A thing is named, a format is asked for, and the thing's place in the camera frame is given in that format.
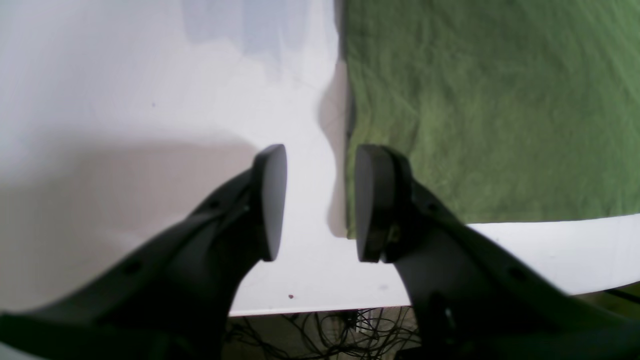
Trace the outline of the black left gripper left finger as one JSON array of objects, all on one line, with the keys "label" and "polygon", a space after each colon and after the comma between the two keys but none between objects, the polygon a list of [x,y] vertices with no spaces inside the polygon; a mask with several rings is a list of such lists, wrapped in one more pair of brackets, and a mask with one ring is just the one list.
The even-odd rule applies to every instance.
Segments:
[{"label": "black left gripper left finger", "polygon": [[48,360],[218,360],[238,287],[281,246],[284,145],[71,294],[1,315],[1,342]]}]

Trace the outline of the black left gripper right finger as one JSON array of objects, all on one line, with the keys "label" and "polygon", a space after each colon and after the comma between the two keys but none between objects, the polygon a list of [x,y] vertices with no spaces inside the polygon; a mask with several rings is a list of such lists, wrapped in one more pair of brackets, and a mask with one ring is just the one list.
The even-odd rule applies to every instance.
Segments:
[{"label": "black left gripper right finger", "polygon": [[567,296],[463,224],[382,145],[355,155],[361,262],[392,264],[421,345],[398,360],[637,360],[639,322]]}]

